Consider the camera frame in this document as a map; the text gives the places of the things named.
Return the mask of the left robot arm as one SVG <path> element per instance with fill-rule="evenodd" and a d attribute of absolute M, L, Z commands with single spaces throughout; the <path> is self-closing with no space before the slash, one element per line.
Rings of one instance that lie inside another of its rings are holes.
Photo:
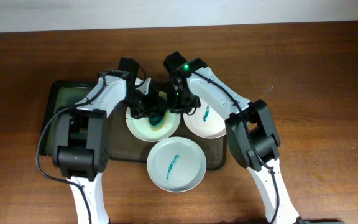
<path fill-rule="evenodd" d="M 141 66 L 120 59 L 118 68 L 98 72 L 97 85 L 57 118 L 52 161 L 73 192 L 79 223 L 109 223 L 103 201 L 102 173 L 109 159 L 109 121 L 115 107 L 126 104 L 134 119 L 159 123 L 165 109 L 150 80 L 137 81 Z"/>

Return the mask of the pale green plate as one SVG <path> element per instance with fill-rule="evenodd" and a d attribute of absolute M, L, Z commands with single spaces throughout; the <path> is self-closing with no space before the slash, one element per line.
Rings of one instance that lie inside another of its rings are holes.
<path fill-rule="evenodd" d="M 147 156 L 147 172 L 159 188 L 173 193 L 196 187 L 206 173 L 206 156 L 197 143 L 184 137 L 158 142 Z"/>

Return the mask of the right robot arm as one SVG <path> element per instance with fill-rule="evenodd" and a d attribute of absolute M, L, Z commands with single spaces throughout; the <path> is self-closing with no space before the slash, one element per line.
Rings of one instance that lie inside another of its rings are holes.
<path fill-rule="evenodd" d="M 300 223 L 280 170 L 280 137 L 268 105 L 250 101 L 220 81 L 200 58 L 187 60 L 179 52 L 166 56 L 172 91 L 168 105 L 172 113 L 193 115 L 204 100 L 224 120 L 227 143 L 236 162 L 247 169 L 265 207 L 269 223 Z"/>

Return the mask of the white plate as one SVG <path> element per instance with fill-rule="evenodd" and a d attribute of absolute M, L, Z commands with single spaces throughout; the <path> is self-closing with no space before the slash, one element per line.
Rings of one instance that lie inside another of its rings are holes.
<path fill-rule="evenodd" d="M 153 81 L 150 79 L 150 87 L 154 90 L 152 84 Z M 180 124 L 180 115 L 176 113 L 171 113 L 168 110 L 167 95 L 156 90 L 159 97 L 162 99 L 163 115 L 165 115 L 165 120 L 159 128 L 152 128 L 148 122 L 148 118 L 134 119 L 130 116 L 130 108 L 127 107 L 126 110 L 126 124 L 129 128 L 129 131 L 137 138 L 147 141 L 147 142 L 157 142 L 161 141 L 169 136 L 171 136 L 179 127 Z"/>
<path fill-rule="evenodd" d="M 201 106 L 190 115 L 184 114 L 183 120 L 187 128 L 195 135 L 215 139 L 226 135 L 225 122 L 218 113 L 200 98 Z"/>

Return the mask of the green yellow sponge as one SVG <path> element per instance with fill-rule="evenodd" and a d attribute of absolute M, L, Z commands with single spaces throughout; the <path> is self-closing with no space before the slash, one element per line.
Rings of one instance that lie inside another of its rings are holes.
<path fill-rule="evenodd" d="M 148 118 L 148 122 L 152 128 L 159 128 L 165 120 L 165 115 L 151 114 Z"/>

